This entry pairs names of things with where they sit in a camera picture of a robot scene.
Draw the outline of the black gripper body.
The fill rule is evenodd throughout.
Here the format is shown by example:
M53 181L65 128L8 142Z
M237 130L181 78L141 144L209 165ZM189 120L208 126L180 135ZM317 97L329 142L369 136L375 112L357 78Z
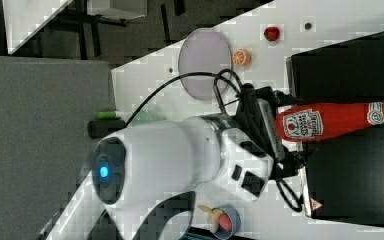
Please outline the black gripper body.
M277 132L277 108L294 102L294 98L271 87L255 89L252 84L240 87L235 120L239 128L268 156L274 159L271 179L297 176L304 166L302 154L289 151Z

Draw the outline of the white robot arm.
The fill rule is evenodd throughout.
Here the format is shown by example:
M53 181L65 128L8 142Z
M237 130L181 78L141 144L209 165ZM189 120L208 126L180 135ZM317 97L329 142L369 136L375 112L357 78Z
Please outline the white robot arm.
M90 240L107 214L116 240L180 240L192 223L197 186L213 183L255 202L270 180L294 175L278 163L287 152L276 131L276 109L290 96L244 84L235 115L157 121L101 139L84 178L38 240Z

